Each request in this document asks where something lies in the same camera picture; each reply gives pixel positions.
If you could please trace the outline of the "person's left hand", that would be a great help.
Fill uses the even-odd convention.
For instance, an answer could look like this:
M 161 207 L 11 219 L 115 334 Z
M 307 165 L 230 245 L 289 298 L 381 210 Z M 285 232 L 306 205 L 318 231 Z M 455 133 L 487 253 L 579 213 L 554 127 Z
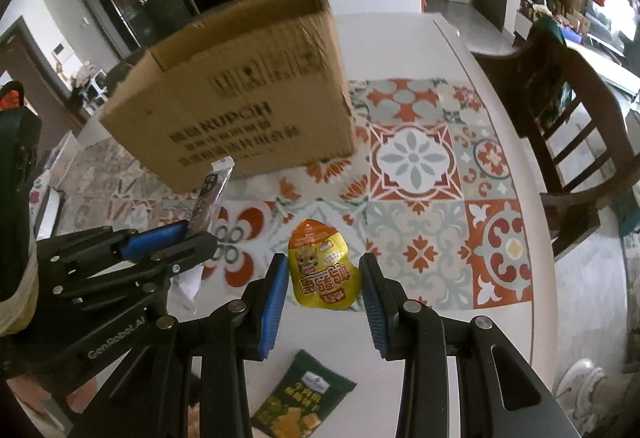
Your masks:
M 39 414 L 44 413 L 43 401 L 51 399 L 50 392 L 47 392 L 34 380 L 25 375 L 10 378 L 6 381 L 9 388 L 18 400 L 24 402 L 32 410 Z M 66 396 L 66 404 L 74 413 L 81 414 L 89 406 L 92 398 L 98 391 L 98 382 L 95 378 L 80 386 L 75 392 Z

